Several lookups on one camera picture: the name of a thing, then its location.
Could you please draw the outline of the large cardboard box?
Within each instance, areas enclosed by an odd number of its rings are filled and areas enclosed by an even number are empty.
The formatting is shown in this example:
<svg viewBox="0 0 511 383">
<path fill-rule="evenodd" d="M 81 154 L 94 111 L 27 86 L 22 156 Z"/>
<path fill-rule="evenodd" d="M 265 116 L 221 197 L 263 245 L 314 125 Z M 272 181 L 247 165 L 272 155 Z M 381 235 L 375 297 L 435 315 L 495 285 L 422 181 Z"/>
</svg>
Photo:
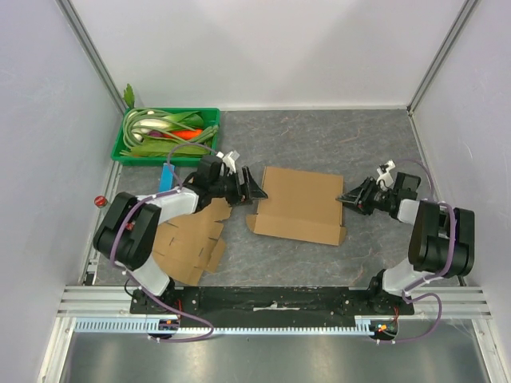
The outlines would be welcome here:
<svg viewBox="0 0 511 383">
<path fill-rule="evenodd" d="M 347 229 L 343 226 L 341 175 L 266 167 L 263 191 L 254 215 L 246 217 L 251 232 L 282 239 L 338 246 Z"/>
</svg>

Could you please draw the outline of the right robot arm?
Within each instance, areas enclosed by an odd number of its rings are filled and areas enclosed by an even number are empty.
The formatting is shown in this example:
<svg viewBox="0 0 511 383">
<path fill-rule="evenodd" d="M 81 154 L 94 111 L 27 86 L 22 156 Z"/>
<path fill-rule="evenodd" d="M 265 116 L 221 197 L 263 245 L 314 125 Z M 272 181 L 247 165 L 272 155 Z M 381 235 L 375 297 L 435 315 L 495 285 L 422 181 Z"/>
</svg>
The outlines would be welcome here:
<svg viewBox="0 0 511 383">
<path fill-rule="evenodd" d="M 408 301 L 410 293 L 440 278 L 465 277 L 475 260 L 475 213 L 447 203 L 418 198 L 419 176 L 399 172 L 394 182 L 381 175 L 366 178 L 340 195 L 344 207 L 360 215 L 379 210 L 413 226 L 406 259 L 381 270 L 370 281 L 367 308 L 386 313 L 394 300 Z"/>
</svg>

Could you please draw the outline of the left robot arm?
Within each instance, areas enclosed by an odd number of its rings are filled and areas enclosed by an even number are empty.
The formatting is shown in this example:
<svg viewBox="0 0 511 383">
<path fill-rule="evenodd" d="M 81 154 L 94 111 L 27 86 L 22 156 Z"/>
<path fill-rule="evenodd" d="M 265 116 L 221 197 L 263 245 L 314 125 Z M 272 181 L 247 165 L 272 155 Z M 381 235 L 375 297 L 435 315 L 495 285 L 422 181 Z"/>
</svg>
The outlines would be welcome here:
<svg viewBox="0 0 511 383">
<path fill-rule="evenodd" d="M 176 301 L 171 291 L 174 281 L 153 257 L 158 226 L 198 213 L 213 199 L 225 199 L 234 207 L 268 198 L 249 168 L 236 170 L 238 157 L 236 151 L 203 156 L 197 169 L 175 188 L 147 196 L 120 192 L 107 208 L 94 234 L 93 248 L 129 273 L 158 314 L 168 313 Z"/>
</svg>

